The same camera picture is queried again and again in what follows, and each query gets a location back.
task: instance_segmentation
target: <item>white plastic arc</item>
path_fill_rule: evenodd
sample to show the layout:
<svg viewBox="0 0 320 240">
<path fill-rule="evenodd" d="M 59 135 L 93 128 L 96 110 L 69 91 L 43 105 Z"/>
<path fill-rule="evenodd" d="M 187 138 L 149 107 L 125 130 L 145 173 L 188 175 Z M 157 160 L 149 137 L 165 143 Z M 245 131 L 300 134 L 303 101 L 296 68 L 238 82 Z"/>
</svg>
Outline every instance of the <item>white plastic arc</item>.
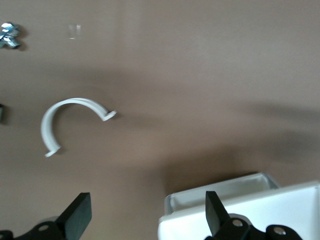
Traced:
<svg viewBox="0 0 320 240">
<path fill-rule="evenodd" d="M 108 111 L 101 104 L 87 98 L 70 98 L 63 101 L 60 101 L 54 105 L 52 105 L 44 114 L 41 122 L 41 136 L 45 146 L 48 148 L 49 152 L 45 155 L 47 158 L 55 154 L 61 146 L 57 143 L 53 129 L 52 122 L 54 119 L 54 115 L 57 112 L 58 108 L 65 104 L 80 104 L 86 106 L 93 110 L 102 121 L 107 121 L 116 115 L 117 111 Z"/>
</svg>

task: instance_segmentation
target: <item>c-shaped plastic piece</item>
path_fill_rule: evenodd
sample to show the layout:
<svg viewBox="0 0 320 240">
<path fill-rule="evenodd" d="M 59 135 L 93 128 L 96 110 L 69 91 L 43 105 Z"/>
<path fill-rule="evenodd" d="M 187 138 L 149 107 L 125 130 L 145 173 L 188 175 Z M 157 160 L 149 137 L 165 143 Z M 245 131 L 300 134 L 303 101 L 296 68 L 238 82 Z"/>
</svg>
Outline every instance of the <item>c-shaped plastic piece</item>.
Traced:
<svg viewBox="0 0 320 240">
<path fill-rule="evenodd" d="M 61 146 L 57 143 L 54 137 L 52 122 L 58 108 L 65 104 L 80 104 L 80 105 L 86 106 L 91 110 L 93 110 L 102 119 L 102 121 L 107 121 L 117 113 L 117 111 L 108 111 L 101 104 L 91 99 L 80 98 L 80 97 L 70 98 L 52 105 L 45 112 L 41 122 L 41 136 L 44 144 L 49 150 L 49 152 L 45 155 L 47 158 L 55 154 L 61 148 Z"/>
</svg>

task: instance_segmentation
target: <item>black metal bracket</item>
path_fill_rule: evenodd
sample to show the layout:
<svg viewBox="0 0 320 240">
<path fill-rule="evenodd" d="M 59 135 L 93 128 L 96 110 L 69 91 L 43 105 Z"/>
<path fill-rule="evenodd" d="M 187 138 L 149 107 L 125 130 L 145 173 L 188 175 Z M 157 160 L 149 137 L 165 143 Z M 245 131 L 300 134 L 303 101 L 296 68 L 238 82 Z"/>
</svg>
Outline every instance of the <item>black metal bracket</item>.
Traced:
<svg viewBox="0 0 320 240">
<path fill-rule="evenodd" d="M 287 226 L 270 225 L 262 232 L 243 219 L 230 217 L 215 191 L 206 192 L 205 216 L 212 234 L 205 240 L 302 240 Z"/>
<path fill-rule="evenodd" d="M 55 221 L 42 222 L 16 238 L 12 231 L 1 230 L 0 240 L 79 240 L 91 217 L 90 193 L 80 193 Z"/>
</svg>

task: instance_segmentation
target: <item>white container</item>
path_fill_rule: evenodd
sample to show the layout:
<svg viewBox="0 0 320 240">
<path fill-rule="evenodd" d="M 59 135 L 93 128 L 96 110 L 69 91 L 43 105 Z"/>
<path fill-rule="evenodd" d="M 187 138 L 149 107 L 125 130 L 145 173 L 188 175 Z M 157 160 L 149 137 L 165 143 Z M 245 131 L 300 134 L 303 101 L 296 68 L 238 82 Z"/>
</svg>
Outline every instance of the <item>white container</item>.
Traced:
<svg viewBox="0 0 320 240">
<path fill-rule="evenodd" d="M 180 191 L 167 196 L 164 200 L 164 214 L 201 206 L 206 203 L 206 191 L 215 191 L 220 200 L 227 200 L 248 194 L 258 193 L 280 186 L 266 173 L 251 174 L 227 181 Z"/>
<path fill-rule="evenodd" d="M 229 214 L 246 216 L 260 231 L 285 225 L 303 240 L 320 239 L 320 183 L 318 181 L 271 189 L 223 200 Z M 165 215 L 159 220 L 159 240 L 204 240 L 211 232 L 205 205 Z"/>
</svg>

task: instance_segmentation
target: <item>shiny chrome object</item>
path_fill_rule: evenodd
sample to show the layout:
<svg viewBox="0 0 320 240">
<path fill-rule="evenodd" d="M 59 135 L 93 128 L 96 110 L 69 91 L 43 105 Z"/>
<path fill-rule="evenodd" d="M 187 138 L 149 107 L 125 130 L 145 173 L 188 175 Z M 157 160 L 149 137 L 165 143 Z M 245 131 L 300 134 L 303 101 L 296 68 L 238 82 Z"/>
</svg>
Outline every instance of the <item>shiny chrome object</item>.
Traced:
<svg viewBox="0 0 320 240">
<path fill-rule="evenodd" d="M 8 45 L 10 48 L 17 48 L 20 43 L 15 39 L 19 34 L 18 26 L 10 22 L 6 22 L 1 25 L 3 27 L 0 32 L 0 48 L 3 48 L 5 45 Z"/>
</svg>

